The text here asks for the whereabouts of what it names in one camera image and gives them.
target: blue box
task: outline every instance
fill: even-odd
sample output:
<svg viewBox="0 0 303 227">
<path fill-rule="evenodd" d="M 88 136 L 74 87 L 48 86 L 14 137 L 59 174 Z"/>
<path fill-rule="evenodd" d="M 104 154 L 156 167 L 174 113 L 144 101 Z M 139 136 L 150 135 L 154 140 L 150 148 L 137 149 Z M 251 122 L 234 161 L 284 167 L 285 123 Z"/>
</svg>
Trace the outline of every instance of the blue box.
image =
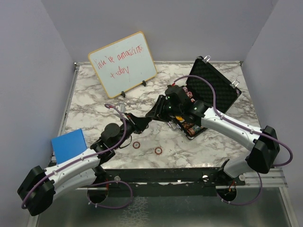
<svg viewBox="0 0 303 227">
<path fill-rule="evenodd" d="M 52 139 L 57 163 L 63 163 L 87 149 L 82 129 Z"/>
</svg>

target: marble tabletop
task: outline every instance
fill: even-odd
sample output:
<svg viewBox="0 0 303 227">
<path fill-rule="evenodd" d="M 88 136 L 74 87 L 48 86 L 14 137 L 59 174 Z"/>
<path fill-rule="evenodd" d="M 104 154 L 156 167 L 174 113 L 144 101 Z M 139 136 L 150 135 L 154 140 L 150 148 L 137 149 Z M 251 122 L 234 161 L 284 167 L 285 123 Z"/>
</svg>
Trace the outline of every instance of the marble tabletop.
<svg viewBox="0 0 303 227">
<path fill-rule="evenodd" d="M 230 81 L 238 79 L 241 96 L 228 110 L 227 114 L 253 126 L 259 126 L 258 119 L 247 89 L 239 63 L 214 63 Z M 147 87 L 138 86 L 122 96 L 110 99 L 100 84 L 90 65 L 80 66 L 70 110 L 66 120 L 65 132 L 82 129 L 87 146 L 96 141 L 104 127 L 115 122 L 121 124 L 113 110 L 104 103 L 126 104 L 126 112 L 140 117 L 153 107 L 160 94 L 164 94 L 168 84 L 176 78 L 188 75 L 192 64 L 156 64 L 158 75 L 147 81 Z M 185 84 L 186 79 L 177 84 Z M 134 149 L 133 142 L 140 142 Z M 163 153 L 155 154 L 156 147 Z M 117 149 L 116 155 L 102 166 L 104 168 L 176 168 L 176 167 L 218 167 L 224 160 L 237 157 L 246 149 L 237 142 L 213 130 L 206 130 L 193 140 L 188 140 L 180 131 L 173 131 L 166 123 L 152 121 L 142 134 L 133 134 L 132 143 Z"/>
</svg>

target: black stand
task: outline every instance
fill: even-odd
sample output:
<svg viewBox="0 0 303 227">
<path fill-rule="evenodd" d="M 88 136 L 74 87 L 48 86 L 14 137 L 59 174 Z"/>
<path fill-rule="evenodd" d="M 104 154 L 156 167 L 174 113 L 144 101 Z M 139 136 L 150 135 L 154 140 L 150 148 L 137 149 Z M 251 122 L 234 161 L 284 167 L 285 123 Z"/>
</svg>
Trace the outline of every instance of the black stand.
<svg viewBox="0 0 303 227">
<path fill-rule="evenodd" d="M 146 81 L 145 80 L 142 80 L 142 85 L 144 87 L 146 87 Z M 126 96 L 124 91 L 121 91 L 121 95 L 123 96 L 123 98 L 125 98 L 125 96 Z"/>
</svg>

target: wooden whiteboard frame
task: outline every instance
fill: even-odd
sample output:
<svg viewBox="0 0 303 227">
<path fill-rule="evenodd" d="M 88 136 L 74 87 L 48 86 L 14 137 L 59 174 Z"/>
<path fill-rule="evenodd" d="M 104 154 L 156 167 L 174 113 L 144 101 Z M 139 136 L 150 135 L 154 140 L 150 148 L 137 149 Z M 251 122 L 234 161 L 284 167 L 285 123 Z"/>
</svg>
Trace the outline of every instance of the wooden whiteboard frame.
<svg viewBox="0 0 303 227">
<path fill-rule="evenodd" d="M 93 69 L 94 69 L 94 71 L 95 71 L 95 73 L 96 73 L 96 76 L 98 77 L 100 83 L 102 84 L 102 86 L 103 86 L 103 88 L 104 88 L 104 90 L 105 90 L 105 92 L 106 92 L 106 94 L 107 94 L 107 97 L 109 97 L 109 98 L 115 98 L 115 97 L 121 95 L 122 93 L 119 93 L 118 95 L 113 96 L 113 97 L 110 97 L 110 96 L 108 95 L 108 93 L 107 93 L 107 91 L 106 91 L 106 89 L 105 89 L 105 86 L 103 85 L 102 80 L 101 80 L 100 76 L 98 75 L 97 70 L 95 69 L 94 64 L 91 62 L 89 56 L 90 56 L 92 53 L 94 53 L 94 52 L 97 52 L 97 51 L 99 51 L 99 50 L 102 50 L 102 49 L 104 49 L 104 48 L 107 48 L 107 47 L 109 47 L 109 46 L 111 46 L 111 45 L 114 45 L 114 44 L 116 44 L 116 43 L 118 43 L 118 42 L 120 42 L 120 41 L 122 41 L 122 40 L 125 40 L 125 39 L 127 39 L 127 38 L 129 38 L 129 37 L 132 37 L 132 36 L 134 36 L 134 35 L 136 35 L 136 34 L 139 34 L 139 33 L 141 33 L 141 34 L 143 35 L 143 38 L 144 38 L 144 40 L 145 40 L 145 43 L 146 43 L 146 46 L 147 46 L 147 49 L 148 49 L 148 53 L 149 53 L 150 56 L 151 56 L 152 63 L 153 63 L 153 65 L 154 65 L 154 67 L 155 67 L 155 70 L 156 70 L 156 74 L 155 74 L 154 76 L 152 76 L 152 77 L 146 79 L 146 81 L 148 81 L 148 80 L 154 78 L 154 77 L 158 74 L 158 71 L 157 71 L 157 68 L 156 68 L 156 66 L 155 66 L 154 60 L 153 60 L 153 58 L 152 58 L 152 54 L 151 54 L 150 48 L 149 48 L 149 46 L 148 46 L 148 44 L 147 44 L 147 41 L 146 41 L 146 39 L 145 39 L 145 36 L 144 36 L 143 32 L 141 32 L 141 31 L 139 31 L 139 32 L 137 32 L 137 33 L 135 33 L 135 34 L 129 35 L 128 37 L 125 37 L 125 38 L 123 38 L 123 39 L 120 39 L 120 40 L 118 40 L 118 41 L 116 41 L 116 42 L 114 42 L 114 43 L 111 43 L 111 44 L 109 44 L 109 45 L 106 45 L 106 46 L 104 46 L 104 47 L 102 47 L 102 48 L 100 48 L 100 49 L 97 49 L 97 50 L 95 50 L 95 51 L 92 51 L 92 52 L 90 52 L 89 55 L 88 55 L 89 62 L 90 62 L 90 64 L 91 64 L 91 66 L 93 67 Z M 124 92 L 126 92 L 126 91 L 128 91 L 128 90 L 130 90 L 130 89 L 132 89 L 132 88 L 134 88 L 134 87 L 136 87 L 136 86 L 138 86 L 138 85 L 140 85 L 140 84 L 142 84 L 142 82 L 139 83 L 139 84 L 137 84 L 137 85 L 132 86 L 131 88 L 125 90 Z"/>
</svg>

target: white wall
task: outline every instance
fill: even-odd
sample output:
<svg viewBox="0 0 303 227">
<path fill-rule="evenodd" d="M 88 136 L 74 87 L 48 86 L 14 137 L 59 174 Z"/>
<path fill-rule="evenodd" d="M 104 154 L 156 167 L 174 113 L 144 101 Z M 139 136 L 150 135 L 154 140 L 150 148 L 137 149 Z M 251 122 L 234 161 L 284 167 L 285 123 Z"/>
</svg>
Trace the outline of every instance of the white wall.
<svg viewBox="0 0 303 227">
<path fill-rule="evenodd" d="M 73 60 L 40 0 L 0 3 L 0 226 L 26 226 L 17 189 L 46 166 Z"/>
<path fill-rule="evenodd" d="M 303 226 L 303 1 L 280 0 L 243 65 L 261 125 L 270 125 L 294 152 L 284 167 L 289 193 Z M 281 149 L 277 162 L 288 159 Z"/>
<path fill-rule="evenodd" d="M 75 61 L 143 31 L 154 60 L 244 60 L 277 0 L 42 0 Z"/>
</svg>

